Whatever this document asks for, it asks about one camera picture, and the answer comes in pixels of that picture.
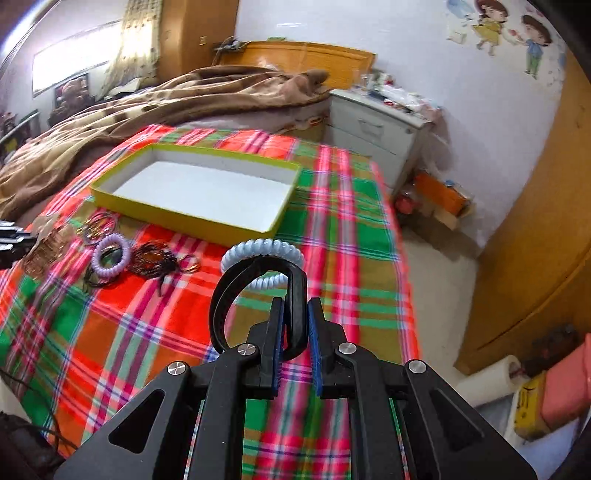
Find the yellow package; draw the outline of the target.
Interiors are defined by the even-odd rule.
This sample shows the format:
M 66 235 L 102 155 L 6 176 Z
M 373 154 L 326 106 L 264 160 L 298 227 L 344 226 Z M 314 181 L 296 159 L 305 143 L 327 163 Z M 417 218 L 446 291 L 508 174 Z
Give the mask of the yellow package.
M 526 381 L 518 391 L 514 431 L 524 440 L 533 441 L 550 432 L 542 416 L 547 373 Z

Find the orange cardboard box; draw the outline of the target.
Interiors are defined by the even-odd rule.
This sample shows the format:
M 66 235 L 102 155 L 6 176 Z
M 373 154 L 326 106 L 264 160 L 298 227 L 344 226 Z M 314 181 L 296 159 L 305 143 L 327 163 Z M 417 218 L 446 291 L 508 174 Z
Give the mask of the orange cardboard box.
M 472 200 L 456 187 L 447 186 L 433 175 L 418 171 L 414 173 L 415 191 L 424 199 L 454 215 L 460 217 L 472 204 Z

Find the wooden wardrobe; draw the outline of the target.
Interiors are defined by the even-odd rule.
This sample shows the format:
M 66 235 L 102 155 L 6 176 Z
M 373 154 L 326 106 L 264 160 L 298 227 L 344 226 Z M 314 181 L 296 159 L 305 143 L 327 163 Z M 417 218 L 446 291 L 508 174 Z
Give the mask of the wooden wardrobe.
M 238 0 L 164 0 L 159 26 L 160 82 L 211 65 L 214 48 L 235 34 Z

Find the grey bedside cabinet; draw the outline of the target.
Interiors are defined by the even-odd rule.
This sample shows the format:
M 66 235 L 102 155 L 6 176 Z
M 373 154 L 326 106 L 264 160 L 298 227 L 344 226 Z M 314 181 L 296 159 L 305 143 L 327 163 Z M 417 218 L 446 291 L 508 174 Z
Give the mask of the grey bedside cabinet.
M 334 89 L 329 98 L 325 144 L 376 162 L 392 194 L 416 165 L 433 123 L 351 90 Z

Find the wooden headboard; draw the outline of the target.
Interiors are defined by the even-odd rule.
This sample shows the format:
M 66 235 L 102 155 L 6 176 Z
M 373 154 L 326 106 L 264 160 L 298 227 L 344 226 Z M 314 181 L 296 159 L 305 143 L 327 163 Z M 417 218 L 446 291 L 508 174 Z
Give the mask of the wooden headboard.
M 376 58 L 373 52 L 331 44 L 266 40 L 222 52 L 219 63 L 274 68 L 290 74 L 322 69 L 329 73 L 325 85 L 346 90 L 370 72 Z

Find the black wristband watch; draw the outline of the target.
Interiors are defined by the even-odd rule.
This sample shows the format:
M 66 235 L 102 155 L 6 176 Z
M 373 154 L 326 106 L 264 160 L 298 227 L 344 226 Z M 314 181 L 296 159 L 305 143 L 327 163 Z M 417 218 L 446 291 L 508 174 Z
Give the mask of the black wristband watch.
M 286 286 L 259 292 L 246 287 L 260 275 L 274 271 L 287 275 Z M 308 344 L 307 276 L 294 262 L 263 255 L 239 261 L 218 280 L 208 312 L 209 334 L 215 351 L 228 350 L 229 341 L 245 337 L 250 326 L 266 319 L 274 297 L 286 302 L 283 360 L 293 360 L 303 353 Z

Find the red green plaid cloth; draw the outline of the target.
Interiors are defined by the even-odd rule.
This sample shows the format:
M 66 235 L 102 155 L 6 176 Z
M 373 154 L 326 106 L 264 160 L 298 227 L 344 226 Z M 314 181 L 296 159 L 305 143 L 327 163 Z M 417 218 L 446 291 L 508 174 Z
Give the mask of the red green plaid cloth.
M 89 166 L 41 209 L 75 228 L 95 212 L 90 186 L 122 158 L 150 144 L 177 144 L 257 154 L 301 165 L 277 230 L 304 253 L 308 293 L 349 341 L 403 363 L 419 353 L 401 234 L 377 164 L 364 156 L 259 130 L 242 132 L 150 126 Z M 35 280 L 20 266 L 1 276 L 1 382 L 29 419 L 58 426 L 61 452 L 87 440 L 168 363 L 215 358 L 208 308 L 221 275 L 223 248 L 158 226 L 120 218 L 133 244 L 156 241 L 197 271 L 164 281 L 126 273 L 91 289 L 83 280 L 92 250 L 75 239 L 49 274 Z M 311 363 L 283 367 L 280 395 L 249 401 L 242 475 L 252 479 L 347 479 L 346 402 L 311 390 Z

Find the patterned window curtain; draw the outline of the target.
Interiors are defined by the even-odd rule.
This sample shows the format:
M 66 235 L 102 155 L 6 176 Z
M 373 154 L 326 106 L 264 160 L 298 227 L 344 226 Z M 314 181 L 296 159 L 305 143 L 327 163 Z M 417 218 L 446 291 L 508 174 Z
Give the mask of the patterned window curtain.
M 109 63 L 98 97 L 105 98 L 116 87 L 138 80 L 140 86 L 157 80 L 160 56 L 159 27 L 163 2 L 131 0 L 122 19 L 120 43 Z

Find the white paper roll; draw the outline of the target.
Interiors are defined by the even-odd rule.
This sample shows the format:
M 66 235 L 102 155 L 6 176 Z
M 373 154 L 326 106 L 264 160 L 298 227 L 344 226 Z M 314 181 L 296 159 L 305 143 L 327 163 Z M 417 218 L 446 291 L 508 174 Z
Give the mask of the white paper roll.
M 514 394 L 528 380 L 521 362 L 509 355 L 464 378 L 455 389 L 470 405 L 478 407 Z

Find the teddy bear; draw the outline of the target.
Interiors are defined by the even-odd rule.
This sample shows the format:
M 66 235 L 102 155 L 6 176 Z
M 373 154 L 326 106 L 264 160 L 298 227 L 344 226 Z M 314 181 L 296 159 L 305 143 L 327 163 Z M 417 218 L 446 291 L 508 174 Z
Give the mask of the teddy bear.
M 88 90 L 87 77 L 78 76 L 61 86 L 52 118 L 57 122 L 62 121 L 93 105 L 94 102 L 94 97 Z

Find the pink bag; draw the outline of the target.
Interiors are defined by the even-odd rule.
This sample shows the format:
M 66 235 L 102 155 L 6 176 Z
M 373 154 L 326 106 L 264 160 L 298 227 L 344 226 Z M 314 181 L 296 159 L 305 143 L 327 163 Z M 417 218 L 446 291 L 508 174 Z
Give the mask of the pink bag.
M 557 430 L 590 406 L 590 334 L 583 344 L 546 374 L 541 415 L 551 430 Z

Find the translucent beige hair claw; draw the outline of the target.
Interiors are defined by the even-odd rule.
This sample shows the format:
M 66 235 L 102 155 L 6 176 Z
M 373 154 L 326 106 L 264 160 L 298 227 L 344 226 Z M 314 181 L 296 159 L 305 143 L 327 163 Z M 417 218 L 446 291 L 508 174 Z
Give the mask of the translucent beige hair claw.
M 22 269 L 26 275 L 40 281 L 67 253 L 75 229 L 68 222 L 61 223 L 57 213 L 39 215 L 31 225 L 31 235 L 36 237 L 36 242 L 22 260 Z

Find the wooden door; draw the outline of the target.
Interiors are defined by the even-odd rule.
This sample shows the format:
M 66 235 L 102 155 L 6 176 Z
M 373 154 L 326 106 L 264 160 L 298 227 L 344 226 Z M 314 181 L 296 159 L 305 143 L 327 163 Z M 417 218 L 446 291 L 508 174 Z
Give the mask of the wooden door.
M 479 257 L 455 366 L 531 359 L 567 325 L 590 330 L 590 76 L 573 53 L 544 150 Z

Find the yellow-green shallow box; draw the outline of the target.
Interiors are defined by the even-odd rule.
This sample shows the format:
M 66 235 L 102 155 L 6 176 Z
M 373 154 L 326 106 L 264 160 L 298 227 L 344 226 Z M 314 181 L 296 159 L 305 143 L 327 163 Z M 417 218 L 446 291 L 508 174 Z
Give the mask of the yellow-green shallow box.
M 150 144 L 90 185 L 97 206 L 231 247 L 273 238 L 303 167 L 220 149 Z

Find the brown fleece blanket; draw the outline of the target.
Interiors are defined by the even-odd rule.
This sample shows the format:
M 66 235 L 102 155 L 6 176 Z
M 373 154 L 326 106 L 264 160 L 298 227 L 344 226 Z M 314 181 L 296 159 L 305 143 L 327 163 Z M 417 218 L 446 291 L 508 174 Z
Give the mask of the brown fleece blanket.
M 325 69 L 286 73 L 246 65 L 195 69 L 140 93 L 93 105 L 20 147 L 1 168 L 1 218 L 15 221 L 63 187 L 77 159 L 151 124 L 315 104 L 329 97 Z

